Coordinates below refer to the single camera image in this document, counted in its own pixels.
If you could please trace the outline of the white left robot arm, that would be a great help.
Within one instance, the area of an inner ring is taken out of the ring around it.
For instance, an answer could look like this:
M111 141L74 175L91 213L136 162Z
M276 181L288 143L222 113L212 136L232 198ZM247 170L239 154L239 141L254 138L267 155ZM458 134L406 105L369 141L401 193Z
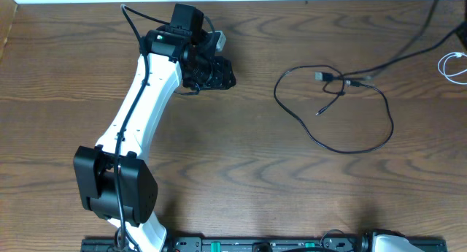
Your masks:
M228 89L236 80L231 62L219 56L222 31L190 36L162 30L143 37L134 81L112 124L92 148L80 146L73 166L82 206L108 221L112 239L84 239L82 251L164 251L167 230L154 213L158 184L147 166L164 108L179 85L196 95Z

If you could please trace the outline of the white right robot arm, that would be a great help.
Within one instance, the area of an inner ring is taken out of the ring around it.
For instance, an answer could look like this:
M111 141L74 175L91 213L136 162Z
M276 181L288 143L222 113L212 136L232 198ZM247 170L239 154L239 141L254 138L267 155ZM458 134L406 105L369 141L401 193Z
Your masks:
M358 241L359 252L423 252L402 234L385 229L366 232Z

